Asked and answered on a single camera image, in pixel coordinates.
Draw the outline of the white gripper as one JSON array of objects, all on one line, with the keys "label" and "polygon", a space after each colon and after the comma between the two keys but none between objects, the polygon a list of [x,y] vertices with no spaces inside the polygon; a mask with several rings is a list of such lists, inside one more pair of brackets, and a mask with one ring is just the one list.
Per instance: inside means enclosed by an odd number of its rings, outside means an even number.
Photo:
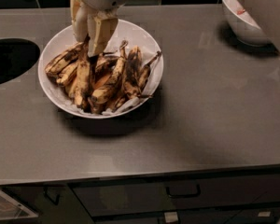
[{"label": "white gripper", "polygon": [[[113,8],[123,6],[126,1],[70,0],[74,37],[77,42],[82,42],[89,35],[88,55],[90,57],[98,55],[105,50],[119,23],[117,11]],[[88,17],[89,7],[102,11],[98,11]]]}]

